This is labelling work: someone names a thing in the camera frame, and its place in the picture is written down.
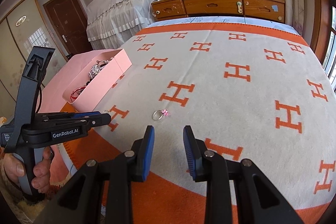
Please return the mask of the person's left hand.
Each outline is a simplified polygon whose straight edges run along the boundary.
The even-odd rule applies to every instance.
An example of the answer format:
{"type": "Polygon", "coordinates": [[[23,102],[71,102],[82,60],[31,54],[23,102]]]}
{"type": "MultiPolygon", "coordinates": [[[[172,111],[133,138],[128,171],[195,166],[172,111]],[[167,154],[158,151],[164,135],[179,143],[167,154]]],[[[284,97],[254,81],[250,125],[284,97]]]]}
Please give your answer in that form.
{"type": "MultiPolygon", "coordinates": [[[[4,153],[1,148],[1,159],[3,159],[3,166],[5,173],[10,181],[19,185],[18,178],[23,177],[25,167],[21,161],[15,158],[12,154],[4,153]]],[[[39,193],[47,193],[50,188],[50,167],[52,159],[54,158],[54,151],[51,147],[46,147],[43,151],[43,160],[34,167],[34,179],[32,186],[38,190],[39,193]]]]}

